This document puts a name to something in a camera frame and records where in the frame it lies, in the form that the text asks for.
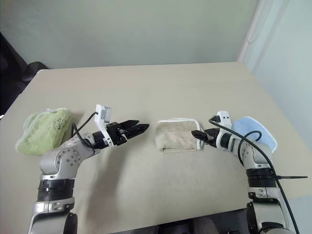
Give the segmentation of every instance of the light blue cloth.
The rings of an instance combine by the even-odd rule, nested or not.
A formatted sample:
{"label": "light blue cloth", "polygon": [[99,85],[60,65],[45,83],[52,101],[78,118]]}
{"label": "light blue cloth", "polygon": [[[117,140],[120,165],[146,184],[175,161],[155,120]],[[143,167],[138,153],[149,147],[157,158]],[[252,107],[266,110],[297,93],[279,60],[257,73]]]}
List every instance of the light blue cloth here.
{"label": "light blue cloth", "polygon": [[[272,153],[275,152],[277,149],[277,141],[273,137],[273,135],[266,129],[261,123],[259,123],[257,120],[251,117],[243,117],[232,125],[232,130],[236,131],[237,133],[241,135],[246,135],[247,133],[251,131],[258,130],[262,133],[262,137],[258,142],[267,144],[270,149],[272,150]],[[249,135],[247,138],[256,140],[259,137],[259,134],[254,133]]]}

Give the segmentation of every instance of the beige towel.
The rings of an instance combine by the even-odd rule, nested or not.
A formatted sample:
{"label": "beige towel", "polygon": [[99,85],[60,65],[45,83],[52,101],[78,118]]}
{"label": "beige towel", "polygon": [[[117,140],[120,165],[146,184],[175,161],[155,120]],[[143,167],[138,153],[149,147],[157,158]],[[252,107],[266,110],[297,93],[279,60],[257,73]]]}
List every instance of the beige towel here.
{"label": "beige towel", "polygon": [[202,141],[193,137],[192,130],[202,131],[194,118],[160,120],[155,132],[157,148],[165,154],[200,150]]}

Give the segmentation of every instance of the cloth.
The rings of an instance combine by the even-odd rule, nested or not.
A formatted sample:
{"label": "cloth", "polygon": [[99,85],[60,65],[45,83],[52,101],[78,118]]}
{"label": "cloth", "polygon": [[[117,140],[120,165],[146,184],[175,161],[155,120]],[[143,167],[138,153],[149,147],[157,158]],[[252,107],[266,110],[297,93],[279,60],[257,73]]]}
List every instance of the cloth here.
{"label": "cloth", "polygon": [[71,121],[70,111],[65,108],[32,114],[24,122],[24,134],[16,142],[16,151],[25,155],[42,155],[57,148]]}
{"label": "cloth", "polygon": [[[277,149],[277,141],[273,135],[266,129],[260,122],[251,117],[243,117],[233,123],[232,129],[241,135],[246,135],[251,131],[258,130],[262,133],[261,139],[258,141],[260,143],[267,144],[272,153]],[[256,140],[259,137],[259,134],[251,134],[247,138]]]}
{"label": "cloth", "polygon": [[165,154],[200,150],[203,143],[193,137],[192,130],[202,131],[194,118],[160,120],[155,131],[157,148]]}

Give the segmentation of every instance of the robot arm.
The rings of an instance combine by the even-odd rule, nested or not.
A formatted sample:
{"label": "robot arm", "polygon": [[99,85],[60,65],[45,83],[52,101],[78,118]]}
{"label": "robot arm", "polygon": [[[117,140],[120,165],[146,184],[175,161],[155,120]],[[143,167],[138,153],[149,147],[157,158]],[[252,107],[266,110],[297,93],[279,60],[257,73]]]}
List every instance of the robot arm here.
{"label": "robot arm", "polygon": [[[213,124],[213,122],[227,129],[232,127],[229,114],[226,111],[218,112],[210,120],[210,123]],[[251,234],[293,234],[289,230],[285,201],[280,188],[276,186],[276,178],[268,163],[269,160],[272,164],[272,152],[268,145],[253,142],[253,145],[266,154],[267,158],[265,158],[253,145],[242,141],[242,138],[223,128],[207,129],[205,132],[194,130],[192,134],[195,138],[203,140],[205,144],[235,154],[245,167],[249,184],[248,197],[253,200],[247,204],[247,221]]]}
{"label": "robot arm", "polygon": [[110,116],[110,108],[97,105],[95,122],[100,131],[82,135],[76,131],[76,136],[41,157],[39,164],[42,174],[29,234],[77,233],[78,218],[70,210],[75,204],[73,188],[80,164],[101,149],[121,145],[149,127],[149,124],[138,124],[138,120],[113,122],[105,126]]}

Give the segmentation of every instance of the beige tabletop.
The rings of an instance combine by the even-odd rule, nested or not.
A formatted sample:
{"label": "beige tabletop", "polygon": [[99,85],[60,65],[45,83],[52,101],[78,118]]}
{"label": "beige tabletop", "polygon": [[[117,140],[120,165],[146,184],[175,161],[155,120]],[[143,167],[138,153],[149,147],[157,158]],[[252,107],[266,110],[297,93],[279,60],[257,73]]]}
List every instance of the beige tabletop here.
{"label": "beige tabletop", "polygon": [[[244,208],[247,178],[236,156],[205,146],[162,154],[160,119],[208,118],[227,110],[232,121],[251,116],[274,135],[273,164],[289,198],[312,195],[312,153],[278,106],[238,62],[42,70],[0,121],[0,233],[26,233],[39,185],[39,156],[15,152],[25,119],[65,107],[80,125],[100,103],[112,121],[138,119],[150,128],[126,144],[84,161],[75,181],[78,233],[111,233]],[[91,121],[82,132],[95,132]]]}

